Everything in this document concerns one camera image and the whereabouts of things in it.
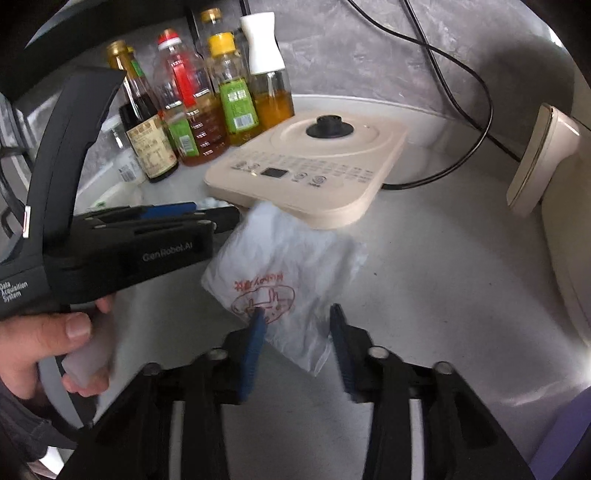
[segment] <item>yellow bottle cap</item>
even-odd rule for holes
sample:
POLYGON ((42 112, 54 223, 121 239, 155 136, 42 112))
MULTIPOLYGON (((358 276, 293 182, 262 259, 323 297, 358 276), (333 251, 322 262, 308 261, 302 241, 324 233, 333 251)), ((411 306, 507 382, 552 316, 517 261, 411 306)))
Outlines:
POLYGON ((209 37, 207 42, 209 43, 209 51, 212 53, 212 57, 231 53, 236 50, 234 35, 230 32, 218 33, 213 37, 209 37))

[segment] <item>screw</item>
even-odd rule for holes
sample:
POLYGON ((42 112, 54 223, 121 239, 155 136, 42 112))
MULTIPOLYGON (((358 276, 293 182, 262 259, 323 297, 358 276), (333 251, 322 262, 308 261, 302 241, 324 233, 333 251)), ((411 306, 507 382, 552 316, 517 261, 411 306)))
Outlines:
POLYGON ((160 367, 160 365, 152 362, 152 363, 147 364, 144 367, 144 369, 142 370, 142 373, 146 377, 153 377, 154 375, 158 375, 161 372, 161 370, 162 370, 162 368, 160 367))
POLYGON ((228 358, 228 352, 226 352, 223 348, 213 348, 207 352, 207 356, 210 360, 221 361, 228 358))
POLYGON ((436 363, 435 370, 442 375, 451 375, 453 373, 453 367, 447 362, 436 363))
POLYGON ((373 358, 383 360, 385 358, 388 358, 390 352, 388 352, 383 346, 373 346, 369 348, 368 354, 373 358))

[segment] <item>sleeve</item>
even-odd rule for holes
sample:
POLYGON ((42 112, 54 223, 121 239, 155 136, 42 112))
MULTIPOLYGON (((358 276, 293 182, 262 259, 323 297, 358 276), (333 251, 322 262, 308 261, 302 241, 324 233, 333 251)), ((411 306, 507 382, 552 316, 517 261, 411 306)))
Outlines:
POLYGON ((0 380, 0 423, 27 462, 43 458, 47 447, 74 449, 76 443, 54 426, 52 414, 40 417, 27 409, 0 380))

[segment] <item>white handle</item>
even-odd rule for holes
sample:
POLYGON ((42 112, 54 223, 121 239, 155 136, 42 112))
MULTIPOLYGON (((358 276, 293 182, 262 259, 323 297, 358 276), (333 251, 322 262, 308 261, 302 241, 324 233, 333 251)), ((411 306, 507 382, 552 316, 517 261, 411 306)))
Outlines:
POLYGON ((542 104, 530 143, 509 190, 507 205, 526 217, 542 198, 558 164, 579 149, 582 127, 557 108, 542 104))

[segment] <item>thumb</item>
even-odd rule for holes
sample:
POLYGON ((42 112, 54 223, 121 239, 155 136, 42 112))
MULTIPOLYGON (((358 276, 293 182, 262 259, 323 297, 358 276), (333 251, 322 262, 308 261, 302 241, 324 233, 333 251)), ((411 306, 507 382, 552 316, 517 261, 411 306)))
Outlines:
POLYGON ((90 338, 88 315, 43 314, 13 317, 0 322, 0 377, 19 398, 32 398, 37 386, 36 363, 64 355, 90 338))

